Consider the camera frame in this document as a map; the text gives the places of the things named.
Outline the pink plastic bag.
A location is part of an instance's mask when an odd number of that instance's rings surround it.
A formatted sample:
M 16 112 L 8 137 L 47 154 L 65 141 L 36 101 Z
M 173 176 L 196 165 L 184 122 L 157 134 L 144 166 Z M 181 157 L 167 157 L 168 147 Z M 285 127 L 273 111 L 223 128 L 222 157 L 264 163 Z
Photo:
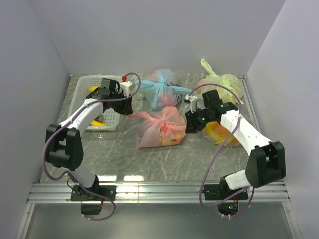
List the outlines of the pink plastic bag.
M 129 117 L 144 119 L 137 130 L 136 148 L 177 145 L 186 135 L 186 122 L 176 107 L 149 113 L 133 111 Z

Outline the single yellow banana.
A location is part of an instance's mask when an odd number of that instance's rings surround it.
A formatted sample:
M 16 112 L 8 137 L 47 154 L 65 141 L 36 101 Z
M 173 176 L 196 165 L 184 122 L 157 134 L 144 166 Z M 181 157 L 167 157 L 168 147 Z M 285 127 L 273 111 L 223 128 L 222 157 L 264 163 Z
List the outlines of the single yellow banana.
M 99 86 L 93 86 L 93 87 L 90 87 L 89 89 L 88 89 L 88 92 L 94 92 L 94 93 L 96 93 L 96 92 L 98 92 L 99 91 Z

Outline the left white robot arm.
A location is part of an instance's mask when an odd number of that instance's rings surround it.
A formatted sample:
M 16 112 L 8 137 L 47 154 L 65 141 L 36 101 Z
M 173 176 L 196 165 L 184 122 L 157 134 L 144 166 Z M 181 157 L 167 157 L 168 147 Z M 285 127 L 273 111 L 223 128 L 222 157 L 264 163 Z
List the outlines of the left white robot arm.
M 82 105 L 61 124 L 51 124 L 46 130 L 46 143 L 42 153 L 43 164 L 65 169 L 74 182 L 73 192 L 88 201 L 105 199 L 98 176 L 83 163 L 84 150 L 81 136 L 91 122 L 105 110 L 113 109 L 121 115 L 131 115 L 132 94 L 135 84 L 123 76 L 120 81 L 103 78 Z

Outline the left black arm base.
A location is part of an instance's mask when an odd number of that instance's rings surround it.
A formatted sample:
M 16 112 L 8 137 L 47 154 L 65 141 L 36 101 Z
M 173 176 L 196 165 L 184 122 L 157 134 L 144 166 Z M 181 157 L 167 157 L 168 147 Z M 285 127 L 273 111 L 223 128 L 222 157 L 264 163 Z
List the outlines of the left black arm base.
M 117 187 L 115 185 L 111 186 L 100 186 L 99 189 L 94 189 L 94 193 L 107 197 L 108 199 L 114 201 L 116 195 Z M 81 214 L 85 216 L 97 216 L 100 214 L 103 203 L 106 202 L 104 198 L 92 195 L 84 191 L 80 186 L 75 185 L 72 188 L 72 193 L 70 197 L 71 202 L 80 202 Z

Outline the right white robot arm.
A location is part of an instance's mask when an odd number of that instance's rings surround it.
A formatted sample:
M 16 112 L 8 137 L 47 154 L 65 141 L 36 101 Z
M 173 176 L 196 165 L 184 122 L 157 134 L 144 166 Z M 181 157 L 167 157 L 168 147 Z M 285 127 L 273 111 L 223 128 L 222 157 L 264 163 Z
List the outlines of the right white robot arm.
M 231 102 L 224 103 L 217 90 L 202 95 L 204 108 L 197 108 L 198 97 L 186 95 L 190 105 L 186 112 L 186 133 L 197 133 L 210 122 L 226 128 L 246 150 L 249 159 L 244 170 L 223 176 L 217 193 L 222 199 L 232 198 L 237 191 L 259 188 L 286 176 L 285 148 L 279 141 L 272 142 L 259 133 Z

